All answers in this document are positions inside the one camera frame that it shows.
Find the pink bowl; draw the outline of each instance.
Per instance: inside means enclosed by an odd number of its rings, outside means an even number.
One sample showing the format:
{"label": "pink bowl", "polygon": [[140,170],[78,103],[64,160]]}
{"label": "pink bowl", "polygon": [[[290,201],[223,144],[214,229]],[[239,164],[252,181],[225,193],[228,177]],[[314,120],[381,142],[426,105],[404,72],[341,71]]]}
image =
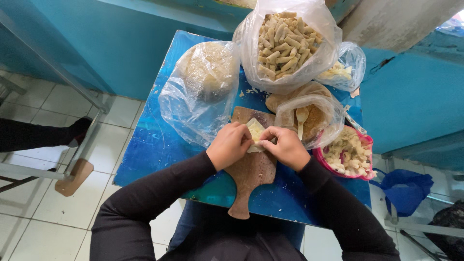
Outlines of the pink bowl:
{"label": "pink bowl", "polygon": [[[352,128],[350,126],[344,126],[344,128],[351,128],[353,129],[354,131],[356,131],[356,134],[358,135],[359,137],[359,140],[361,141],[361,144],[363,147],[367,146],[367,148],[369,150],[371,150],[372,152],[372,145],[374,144],[374,141],[373,139],[369,136],[369,135],[362,135],[358,130],[356,130],[355,128]],[[329,149],[329,146],[325,146],[324,147],[324,150],[328,150]],[[371,162],[370,163],[370,166],[369,166],[369,169],[366,170],[367,172],[367,175],[366,176],[363,176],[363,175],[357,175],[357,176],[345,176],[343,175],[342,173],[339,173],[337,171],[335,171],[333,168],[331,168],[329,166],[329,164],[327,163],[327,161],[325,160],[324,158],[324,154],[322,152],[322,148],[316,148],[316,149],[313,149],[312,150],[313,152],[313,156],[316,157],[316,160],[322,165],[324,166],[326,169],[330,170],[332,173],[334,173],[335,175],[337,176],[340,176],[340,177],[345,177],[345,178],[360,178],[362,180],[371,180],[372,178],[375,177],[375,172],[372,170],[372,154],[368,157],[369,161]],[[340,159],[342,160],[342,163],[343,163],[343,152],[340,154]]]}

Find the blue bag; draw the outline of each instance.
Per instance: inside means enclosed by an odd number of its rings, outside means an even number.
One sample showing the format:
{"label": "blue bag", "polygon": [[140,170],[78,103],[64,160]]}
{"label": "blue bag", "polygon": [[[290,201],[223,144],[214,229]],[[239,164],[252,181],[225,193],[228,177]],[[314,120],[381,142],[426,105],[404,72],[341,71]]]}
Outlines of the blue bag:
{"label": "blue bag", "polygon": [[433,181],[429,174],[422,175],[409,170],[394,170],[387,174],[379,169],[373,170],[385,174],[382,183],[373,180],[369,183],[385,192],[385,202],[390,214],[392,213],[390,203],[393,203],[398,216],[410,216],[430,194]]}

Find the black sleeve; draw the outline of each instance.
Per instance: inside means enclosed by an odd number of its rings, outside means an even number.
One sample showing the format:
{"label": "black sleeve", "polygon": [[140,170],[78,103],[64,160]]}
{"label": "black sleeve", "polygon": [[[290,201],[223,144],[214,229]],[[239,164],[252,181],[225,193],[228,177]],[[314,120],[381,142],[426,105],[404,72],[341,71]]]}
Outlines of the black sleeve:
{"label": "black sleeve", "polygon": [[314,157],[298,173],[315,197],[324,226],[333,230],[346,261],[399,261],[400,254],[374,215]]}
{"label": "black sleeve", "polygon": [[100,207],[91,261],[155,260],[149,222],[216,170],[205,151],[122,187]]}

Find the blue table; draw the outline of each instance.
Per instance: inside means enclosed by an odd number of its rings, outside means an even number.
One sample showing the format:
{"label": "blue table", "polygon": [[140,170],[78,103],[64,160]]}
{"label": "blue table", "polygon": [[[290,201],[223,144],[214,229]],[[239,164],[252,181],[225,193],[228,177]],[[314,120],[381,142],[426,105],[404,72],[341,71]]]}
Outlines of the blue table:
{"label": "blue table", "polygon": [[[217,40],[180,30],[174,35],[153,89],[143,108],[143,113],[117,170],[114,185],[127,185],[140,177],[192,157],[202,150],[202,148],[189,145],[162,119],[158,95],[181,55],[195,44],[206,41]],[[246,81],[243,69],[240,68],[239,90],[234,107],[243,106],[270,113],[264,104],[266,93],[259,90],[257,93],[247,93],[246,90],[251,88]],[[329,86],[328,88],[343,105],[349,104],[351,106],[350,116],[362,125],[360,97],[351,98],[346,91],[339,91]],[[245,95],[239,97],[240,91],[243,91]],[[363,204],[371,206],[368,182],[340,177],[336,177],[336,179]],[[235,195],[236,185],[232,177],[224,171],[220,171],[208,178],[203,186],[187,192],[182,197],[229,208],[232,206]],[[312,211],[313,203],[311,196],[308,195],[295,172],[277,163],[274,183],[257,187],[250,196],[248,207],[252,213],[309,225],[319,225],[315,213]]]}

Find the metal spoon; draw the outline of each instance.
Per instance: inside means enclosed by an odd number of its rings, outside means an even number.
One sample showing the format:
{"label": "metal spoon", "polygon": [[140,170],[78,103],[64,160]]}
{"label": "metal spoon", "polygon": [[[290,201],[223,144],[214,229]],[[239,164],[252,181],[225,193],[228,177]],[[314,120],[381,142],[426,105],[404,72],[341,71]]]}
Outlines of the metal spoon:
{"label": "metal spoon", "polygon": [[296,110],[296,119],[298,120],[298,138],[303,139],[303,123],[308,118],[309,111],[305,107]]}

